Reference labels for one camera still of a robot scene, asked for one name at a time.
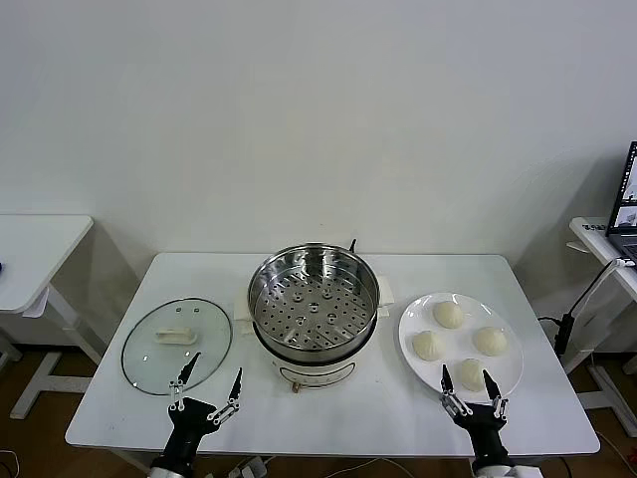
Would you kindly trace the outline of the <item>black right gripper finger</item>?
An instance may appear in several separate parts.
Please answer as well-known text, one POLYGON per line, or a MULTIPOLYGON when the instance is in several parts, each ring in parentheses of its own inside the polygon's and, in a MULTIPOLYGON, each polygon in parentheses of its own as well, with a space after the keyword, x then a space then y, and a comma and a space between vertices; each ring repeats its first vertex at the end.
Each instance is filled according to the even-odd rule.
POLYGON ((494 409, 495 418, 505 418, 508 400, 503 398, 499 386, 485 368, 483 369, 483 378, 488 397, 494 409))
POLYGON ((456 395, 451 375, 444 363, 442 364, 441 390, 440 402, 451 418, 473 414, 472 409, 456 395))

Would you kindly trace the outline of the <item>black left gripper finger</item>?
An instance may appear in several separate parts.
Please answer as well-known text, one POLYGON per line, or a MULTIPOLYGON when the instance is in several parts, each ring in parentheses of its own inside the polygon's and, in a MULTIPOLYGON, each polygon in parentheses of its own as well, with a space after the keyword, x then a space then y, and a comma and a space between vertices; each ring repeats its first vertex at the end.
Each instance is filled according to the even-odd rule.
POLYGON ((191 358, 191 360, 181 369, 176 379, 171 380, 168 383, 170 404, 168 406, 169 411, 183 411, 185 409, 185 403, 183 398, 183 392, 185 385, 187 384, 192 371, 201 355, 201 352, 197 352, 191 358))
POLYGON ((214 413, 210 413, 207 416, 208 421, 211 421, 212 423, 224 423, 233 414, 239 411, 240 409, 239 398, 240 398, 240 393, 242 389, 242 375, 243 375, 243 369, 240 367, 235 377, 233 386, 228 395, 225 406, 214 413))

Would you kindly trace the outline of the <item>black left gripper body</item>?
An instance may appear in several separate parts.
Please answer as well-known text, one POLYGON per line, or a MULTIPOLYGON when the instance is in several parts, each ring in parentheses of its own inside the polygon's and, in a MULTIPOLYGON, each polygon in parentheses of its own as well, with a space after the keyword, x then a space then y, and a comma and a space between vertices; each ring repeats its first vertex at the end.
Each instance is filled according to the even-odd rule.
POLYGON ((192 461, 205 435, 219 429, 215 425, 215 405, 198 399, 184 397, 175 407, 168 409, 173 430, 168 438, 163 454, 176 461, 192 461))

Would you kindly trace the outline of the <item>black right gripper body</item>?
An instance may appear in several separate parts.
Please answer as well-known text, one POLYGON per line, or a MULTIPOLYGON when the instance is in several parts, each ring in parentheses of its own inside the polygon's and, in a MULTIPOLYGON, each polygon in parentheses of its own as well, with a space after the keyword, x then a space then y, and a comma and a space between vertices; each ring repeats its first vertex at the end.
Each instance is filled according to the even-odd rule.
POLYGON ((509 453, 504 447, 500 430, 506 421, 496 417, 495 409, 491 405, 468 403, 472 411, 458 412, 452 418, 454 423, 466 430, 472 443, 475 462, 477 464, 508 464, 509 453))

